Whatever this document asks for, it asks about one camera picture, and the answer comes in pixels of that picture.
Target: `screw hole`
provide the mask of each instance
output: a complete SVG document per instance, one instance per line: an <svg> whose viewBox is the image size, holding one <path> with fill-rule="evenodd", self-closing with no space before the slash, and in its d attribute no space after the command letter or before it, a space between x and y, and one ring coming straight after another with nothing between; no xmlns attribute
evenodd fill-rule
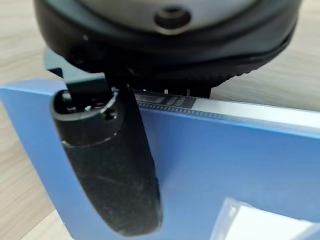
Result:
<svg viewBox="0 0 320 240"><path fill-rule="evenodd" d="M162 8L154 16L154 23L158 27L158 31L167 35L184 32L190 22L190 12L178 6Z"/></svg>

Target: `wooden table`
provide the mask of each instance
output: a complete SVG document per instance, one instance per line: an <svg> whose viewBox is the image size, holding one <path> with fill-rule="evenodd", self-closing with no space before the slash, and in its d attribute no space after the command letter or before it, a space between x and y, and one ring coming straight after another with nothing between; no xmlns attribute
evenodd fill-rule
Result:
<svg viewBox="0 0 320 240"><path fill-rule="evenodd" d="M55 77L43 69L45 46L31 0L0 0L0 83ZM232 100L320 111L320 0L305 0L294 40L271 63L212 90ZM0 109L0 239L70 239Z"/></svg>

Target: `wood grain surface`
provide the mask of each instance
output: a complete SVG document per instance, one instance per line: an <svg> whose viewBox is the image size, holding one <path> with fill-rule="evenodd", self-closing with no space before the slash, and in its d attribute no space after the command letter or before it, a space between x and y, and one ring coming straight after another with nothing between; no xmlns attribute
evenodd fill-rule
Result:
<svg viewBox="0 0 320 240"><path fill-rule="evenodd" d="M0 84L55 77L31 0L0 0ZM294 40L261 69L234 77L212 97L320 111L320 0L305 0ZM0 108L0 240L70 239L10 121Z"/></svg>

